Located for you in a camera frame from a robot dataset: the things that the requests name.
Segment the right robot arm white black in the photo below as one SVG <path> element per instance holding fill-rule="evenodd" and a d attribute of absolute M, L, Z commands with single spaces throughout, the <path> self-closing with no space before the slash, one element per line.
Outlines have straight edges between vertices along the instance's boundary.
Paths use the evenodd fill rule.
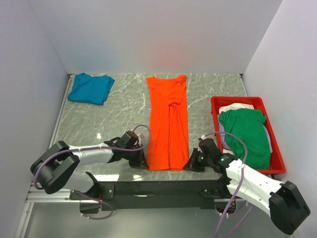
<path fill-rule="evenodd" d="M 206 167 L 221 177 L 215 188 L 204 188 L 202 196 L 240 197 L 268 214 L 274 225 L 287 235 L 292 235 L 311 213 L 294 183 L 282 183 L 243 165 L 234 155 L 222 153 L 211 138 L 200 140 L 183 169 L 203 172 Z"/>

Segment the orange t shirt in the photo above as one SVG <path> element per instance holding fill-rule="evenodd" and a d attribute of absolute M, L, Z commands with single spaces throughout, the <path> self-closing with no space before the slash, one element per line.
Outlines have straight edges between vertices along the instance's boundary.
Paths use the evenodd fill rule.
<path fill-rule="evenodd" d="M 189 160 L 186 75 L 173 79 L 148 77 L 152 138 L 148 146 L 150 171 L 179 171 Z"/>

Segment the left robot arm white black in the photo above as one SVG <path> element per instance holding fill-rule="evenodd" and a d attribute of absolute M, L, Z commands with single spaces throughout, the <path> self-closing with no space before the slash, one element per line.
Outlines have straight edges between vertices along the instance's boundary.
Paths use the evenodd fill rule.
<path fill-rule="evenodd" d="M 59 141 L 32 164 L 30 171 L 36 188 L 47 194 L 65 188 L 77 190 L 87 199 L 94 199 L 102 192 L 100 182 L 90 172 L 80 173 L 76 168 L 125 159 L 132 168 L 149 169 L 144 148 L 140 137 L 130 130 L 121 137 L 98 145 L 70 146 Z"/>

